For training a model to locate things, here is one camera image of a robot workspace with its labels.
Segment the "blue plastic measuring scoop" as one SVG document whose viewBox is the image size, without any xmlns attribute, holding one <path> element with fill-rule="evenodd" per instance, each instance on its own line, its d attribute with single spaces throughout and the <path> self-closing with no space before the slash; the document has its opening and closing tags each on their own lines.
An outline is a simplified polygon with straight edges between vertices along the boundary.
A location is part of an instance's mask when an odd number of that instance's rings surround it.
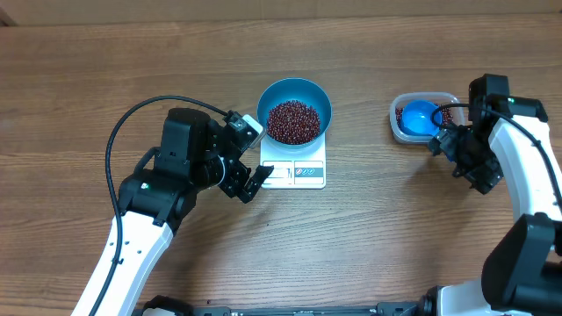
<svg viewBox="0 0 562 316">
<path fill-rule="evenodd" d="M 400 127 L 405 133 L 431 135 L 432 139 L 440 132 L 439 126 L 447 126 L 454 122 L 450 108 L 443 108 L 426 100 L 413 101 L 404 107 L 398 116 Z"/>
</svg>

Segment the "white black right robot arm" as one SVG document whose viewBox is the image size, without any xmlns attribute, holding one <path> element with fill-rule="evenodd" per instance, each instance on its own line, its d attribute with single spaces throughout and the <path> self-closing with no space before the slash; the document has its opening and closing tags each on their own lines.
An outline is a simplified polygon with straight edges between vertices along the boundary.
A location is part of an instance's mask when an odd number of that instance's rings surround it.
<svg viewBox="0 0 562 316">
<path fill-rule="evenodd" d="M 429 142 L 473 189 L 487 194 L 505 181 L 514 224 L 486 258 L 480 277 L 436 286 L 417 315 L 559 315 L 561 169 L 551 149 L 543 104 L 510 94 L 508 78 L 484 74 L 469 85 L 470 126 L 442 125 Z"/>
</svg>

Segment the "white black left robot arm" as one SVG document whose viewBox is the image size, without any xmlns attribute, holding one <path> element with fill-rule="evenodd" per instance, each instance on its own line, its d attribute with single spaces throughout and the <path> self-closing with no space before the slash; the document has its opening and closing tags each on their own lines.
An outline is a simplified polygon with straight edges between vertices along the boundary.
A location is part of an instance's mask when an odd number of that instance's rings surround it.
<svg viewBox="0 0 562 316">
<path fill-rule="evenodd" d="M 273 169 L 250 169 L 240 158 L 265 129 L 236 111 L 224 121 L 195 109 L 169 110 L 160 146 L 150 148 L 119 186 L 117 215 L 75 315 L 132 314 L 200 191 L 218 186 L 244 204 L 255 197 Z"/>
</svg>

